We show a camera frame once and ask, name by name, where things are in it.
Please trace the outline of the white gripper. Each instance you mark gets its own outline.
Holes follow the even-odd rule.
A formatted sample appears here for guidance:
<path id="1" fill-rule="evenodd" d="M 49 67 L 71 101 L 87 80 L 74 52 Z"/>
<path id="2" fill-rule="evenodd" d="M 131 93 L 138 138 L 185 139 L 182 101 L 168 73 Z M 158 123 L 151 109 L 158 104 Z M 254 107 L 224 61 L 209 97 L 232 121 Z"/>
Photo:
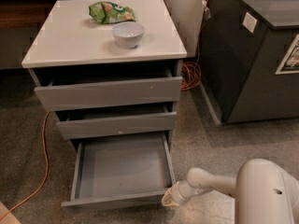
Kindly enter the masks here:
<path id="1" fill-rule="evenodd" d="M 192 187 L 186 180 L 179 181 L 165 192 L 162 205 L 164 207 L 183 205 L 199 192 L 200 189 Z"/>

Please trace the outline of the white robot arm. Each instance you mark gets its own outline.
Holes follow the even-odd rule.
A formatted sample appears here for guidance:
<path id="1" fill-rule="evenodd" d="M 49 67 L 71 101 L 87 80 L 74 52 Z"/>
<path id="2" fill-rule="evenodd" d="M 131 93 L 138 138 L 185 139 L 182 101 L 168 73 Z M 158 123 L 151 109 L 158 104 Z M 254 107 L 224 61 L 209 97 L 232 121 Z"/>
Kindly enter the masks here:
<path id="1" fill-rule="evenodd" d="M 246 161 L 235 177 L 192 168 L 166 191 L 162 205 L 180 206 L 212 190 L 235 199 L 235 224 L 298 224 L 299 180 L 265 159 Z"/>

